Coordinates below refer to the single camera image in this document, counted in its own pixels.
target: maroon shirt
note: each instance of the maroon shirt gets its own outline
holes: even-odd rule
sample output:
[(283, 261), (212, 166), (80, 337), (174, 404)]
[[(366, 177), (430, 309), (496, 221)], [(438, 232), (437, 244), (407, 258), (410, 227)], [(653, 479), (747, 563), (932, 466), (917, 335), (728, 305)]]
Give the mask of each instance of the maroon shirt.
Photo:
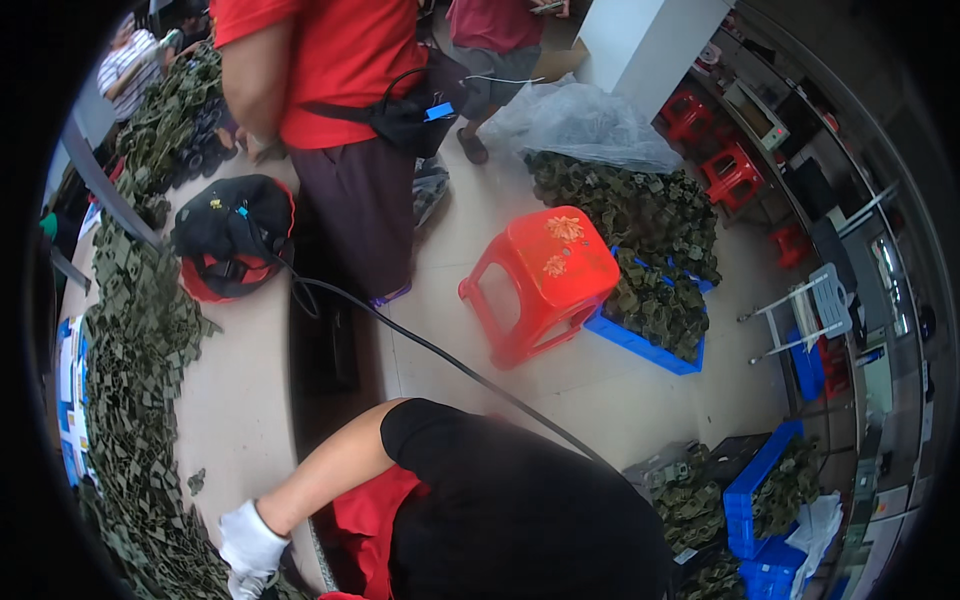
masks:
[(530, 0), (453, 0), (446, 18), (450, 40), (467, 48), (487, 48), (507, 54), (536, 46), (543, 35), (544, 16), (530, 12)]

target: orange flower decal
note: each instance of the orange flower decal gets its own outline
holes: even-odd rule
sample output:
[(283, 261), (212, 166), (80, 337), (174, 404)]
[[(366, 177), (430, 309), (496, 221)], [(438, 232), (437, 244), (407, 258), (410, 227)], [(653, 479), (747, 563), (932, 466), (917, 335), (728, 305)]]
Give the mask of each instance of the orange flower decal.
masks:
[(545, 227), (550, 230), (552, 237), (557, 237), (570, 243), (578, 237), (584, 236), (584, 228), (580, 225), (580, 217), (551, 217), (546, 220)]
[(566, 261), (559, 254), (554, 254), (547, 259), (543, 270), (551, 277), (559, 277), (566, 271)]

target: black cord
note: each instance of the black cord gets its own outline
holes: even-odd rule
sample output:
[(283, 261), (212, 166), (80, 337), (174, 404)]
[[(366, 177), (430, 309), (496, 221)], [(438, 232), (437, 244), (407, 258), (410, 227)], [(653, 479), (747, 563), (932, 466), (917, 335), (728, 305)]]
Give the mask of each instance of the black cord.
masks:
[(549, 429), (550, 431), (552, 431), (552, 432), (556, 433), (557, 435), (559, 435), (561, 438), (563, 438), (563, 439), (567, 440), (568, 442), (570, 442), (575, 448), (577, 448), (578, 450), (580, 450), (581, 452), (583, 452), (584, 454), (586, 454), (587, 456), (589, 456), (589, 458), (592, 459), (593, 461), (599, 463), (600, 465), (603, 465), (603, 466), (609, 468), (610, 470), (612, 470), (613, 472), (615, 472), (615, 473), (617, 473), (617, 474), (620, 474), (620, 472), (619, 472), (618, 470), (616, 470), (615, 468), (613, 468), (613, 465), (611, 465), (610, 463), (608, 463), (607, 461), (605, 461), (602, 456), (600, 456), (599, 454), (597, 454), (596, 452), (594, 452), (592, 449), (590, 449), (590, 447), (589, 447), (588, 445), (584, 444), (584, 443), (581, 442), (580, 440), (578, 440), (578, 439), (576, 439), (575, 437), (573, 437), (573, 434), (569, 433), (568, 431), (566, 431), (565, 429), (563, 429), (562, 427), (560, 427), (558, 424), (556, 424), (556, 423), (553, 422), (552, 420), (550, 420), (550, 419), (548, 419), (547, 417), (545, 417), (544, 415), (541, 415), (541, 414), (540, 414), (539, 412), (537, 412), (536, 410), (530, 408), (527, 404), (525, 404), (524, 402), (521, 402), (519, 399), (517, 399), (516, 396), (513, 396), (512, 394), (510, 394), (509, 392), (507, 392), (506, 390), (504, 390), (504, 389), (501, 388), (500, 386), (498, 386), (498, 385), (496, 385), (495, 383), (493, 383), (492, 381), (490, 381), (488, 378), (484, 377), (484, 376), (481, 375), (480, 373), (474, 371), (473, 369), (471, 369), (471, 368), (468, 367), (467, 365), (463, 364), (462, 362), (460, 362), (459, 360), (457, 360), (456, 358), (454, 358), (453, 356), (451, 356), (451, 355), (450, 355), (446, 350), (444, 350), (443, 348), (437, 347), (437, 346), (434, 345), (432, 342), (428, 342), (427, 340), (424, 340), (423, 338), (421, 338), (421, 336), (417, 335), (416, 333), (414, 333), (414, 332), (412, 332), (412, 331), (409, 331), (409, 330), (403, 328), (402, 326), (394, 323), (393, 321), (391, 321), (391, 320), (388, 319), (387, 317), (384, 317), (383, 315), (381, 315), (381, 314), (378, 313), (377, 311), (373, 310), (373, 308), (372, 308), (369, 304), (367, 304), (366, 302), (364, 302), (364, 301), (356, 298), (354, 295), (350, 294), (349, 292), (345, 292), (344, 290), (342, 290), (342, 289), (340, 289), (339, 287), (333, 285), (332, 283), (327, 283), (326, 281), (320, 281), (319, 279), (311, 279), (311, 278), (309, 278), (309, 277), (301, 277), (301, 276), (297, 275), (297, 272), (294, 271), (293, 268), (290, 267), (290, 265), (287, 265), (287, 268), (289, 268), (290, 271), (291, 271), (291, 273), (293, 273), (293, 275), (294, 275), (294, 277), (293, 277), (293, 282), (294, 282), (294, 284), (299, 283), (300, 285), (302, 285), (302, 286), (304, 287), (304, 290), (305, 290), (305, 292), (306, 292), (307, 297), (310, 298), (310, 303), (313, 305), (313, 308), (314, 308), (313, 311), (307, 309), (307, 307), (303, 304), (303, 301), (297, 296), (297, 294), (296, 294), (296, 293), (294, 294), (294, 298), (297, 300), (297, 302), (300, 303), (300, 306), (303, 308), (303, 310), (306, 312), (306, 314), (308, 314), (310, 317), (312, 317), (312, 318), (314, 318), (314, 319), (317, 319), (317, 318), (319, 318), (320, 315), (319, 315), (319, 311), (317, 310), (317, 303), (316, 303), (316, 301), (315, 301), (314, 298), (313, 298), (313, 294), (310, 293), (310, 290), (306, 288), (306, 284), (316, 285), (317, 287), (324, 288), (325, 290), (329, 290), (330, 292), (333, 292), (334, 294), (337, 294), (337, 295), (339, 295), (339, 296), (341, 296), (341, 297), (343, 297), (343, 298), (346, 298), (347, 300), (350, 300), (351, 302), (353, 302), (354, 304), (356, 304), (356, 305), (359, 306), (360, 308), (363, 308), (364, 310), (366, 310), (366, 311), (367, 311), (368, 313), (370, 313), (375, 319), (377, 319), (378, 321), (380, 321), (380, 322), (383, 323), (384, 325), (388, 326), (388, 327), (389, 327), (390, 329), (392, 329), (393, 331), (396, 331), (397, 333), (406, 336), (407, 338), (413, 340), (414, 342), (417, 342), (418, 344), (420, 344), (420, 345), (423, 346), (424, 348), (427, 348), (428, 350), (431, 350), (432, 352), (434, 352), (435, 354), (437, 354), (438, 356), (440, 356), (441, 358), (443, 358), (443, 360), (445, 360), (446, 362), (450, 363), (451, 365), (453, 365), (454, 367), (456, 367), (457, 369), (459, 369), (461, 372), (465, 373), (468, 377), (470, 377), (471, 379), (473, 379), (474, 381), (476, 381), (476, 382), (479, 383), (480, 385), (484, 386), (485, 388), (487, 388), (488, 390), (490, 390), (490, 391), (493, 392), (494, 394), (497, 394), (498, 396), (500, 396), (500, 397), (502, 397), (503, 399), (507, 400), (507, 402), (509, 402), (510, 404), (514, 405), (516, 408), (518, 408), (518, 409), (520, 409), (521, 411), (523, 411), (525, 414), (527, 414), (527, 415), (529, 415), (530, 417), (532, 417), (536, 422), (540, 423), (541, 425), (545, 426), (545, 427), (546, 427), (547, 429)]

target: striped shirt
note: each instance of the striped shirt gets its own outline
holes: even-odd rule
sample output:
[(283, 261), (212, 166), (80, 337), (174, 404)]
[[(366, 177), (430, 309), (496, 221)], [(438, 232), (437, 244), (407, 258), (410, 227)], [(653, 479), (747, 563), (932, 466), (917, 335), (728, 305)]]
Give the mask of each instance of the striped shirt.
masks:
[[(133, 32), (126, 46), (119, 50), (110, 50), (100, 64), (100, 72), (97, 73), (97, 88), (100, 93), (106, 96), (107, 90), (113, 87), (113, 84), (116, 84), (127, 69), (140, 58), (140, 55), (154, 44), (156, 44), (156, 38), (150, 32), (140, 29)], [(117, 121), (126, 121), (130, 118), (143, 102), (143, 90), (159, 76), (160, 65), (157, 61), (140, 67), (127, 85), (127, 89), (113, 99), (113, 110), (116, 112)]]

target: dark trousers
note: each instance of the dark trousers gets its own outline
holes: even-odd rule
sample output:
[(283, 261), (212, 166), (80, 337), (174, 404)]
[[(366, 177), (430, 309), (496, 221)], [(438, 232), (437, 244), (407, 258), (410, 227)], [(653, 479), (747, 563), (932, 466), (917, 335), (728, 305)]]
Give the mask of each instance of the dark trousers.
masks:
[(288, 147), (300, 193), (320, 218), (344, 269), (370, 298), (410, 280), (416, 158), (376, 137), (355, 144)]

